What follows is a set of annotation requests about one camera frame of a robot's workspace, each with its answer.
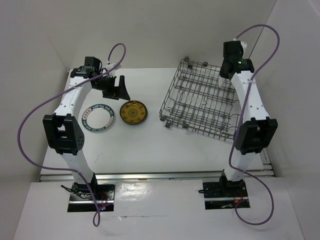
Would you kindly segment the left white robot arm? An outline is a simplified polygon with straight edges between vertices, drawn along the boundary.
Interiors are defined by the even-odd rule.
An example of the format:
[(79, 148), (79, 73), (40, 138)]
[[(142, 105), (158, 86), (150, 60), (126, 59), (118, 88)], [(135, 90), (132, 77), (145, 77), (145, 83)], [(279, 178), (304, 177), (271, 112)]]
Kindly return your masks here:
[(92, 90), (102, 92), (104, 98), (129, 100), (124, 76), (120, 76), (119, 85), (115, 85), (116, 69), (119, 63), (108, 63), (102, 69), (101, 61), (87, 56), (84, 65), (74, 68), (69, 74), (69, 87), (63, 94), (58, 108), (53, 114), (43, 117), (43, 126), (48, 145), (66, 162), (73, 175), (73, 191), (92, 200), (99, 193), (95, 173), (90, 169), (83, 147), (85, 135), (78, 123), (82, 105)]

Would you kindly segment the white plate green lettered rim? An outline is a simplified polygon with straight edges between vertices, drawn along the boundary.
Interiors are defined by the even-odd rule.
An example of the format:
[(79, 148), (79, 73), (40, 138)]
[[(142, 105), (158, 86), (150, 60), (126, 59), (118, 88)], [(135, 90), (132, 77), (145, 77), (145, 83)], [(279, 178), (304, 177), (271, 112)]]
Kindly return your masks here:
[(81, 123), (87, 131), (100, 133), (113, 125), (115, 117), (115, 112), (109, 105), (94, 104), (83, 112)]

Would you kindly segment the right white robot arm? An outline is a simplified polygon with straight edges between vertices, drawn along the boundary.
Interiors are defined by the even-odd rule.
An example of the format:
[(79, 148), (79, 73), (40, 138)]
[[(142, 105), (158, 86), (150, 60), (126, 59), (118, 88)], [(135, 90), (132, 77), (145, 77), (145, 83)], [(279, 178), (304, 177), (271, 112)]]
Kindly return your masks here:
[(278, 128), (277, 120), (270, 117), (262, 102), (253, 63), (243, 57), (246, 47), (245, 42), (237, 39), (223, 44), (219, 77), (230, 81), (241, 107), (230, 164), (219, 178), (218, 190), (223, 196), (230, 196), (244, 187), (245, 171), (256, 156), (269, 146)]

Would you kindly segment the white plate grey line pattern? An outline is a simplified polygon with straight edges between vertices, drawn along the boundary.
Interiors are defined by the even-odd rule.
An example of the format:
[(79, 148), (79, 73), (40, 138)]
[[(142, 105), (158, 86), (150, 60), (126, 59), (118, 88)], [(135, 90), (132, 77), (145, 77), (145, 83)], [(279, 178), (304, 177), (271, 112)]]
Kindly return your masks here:
[(218, 77), (218, 87), (222, 88), (225, 85), (226, 79), (224, 77)]

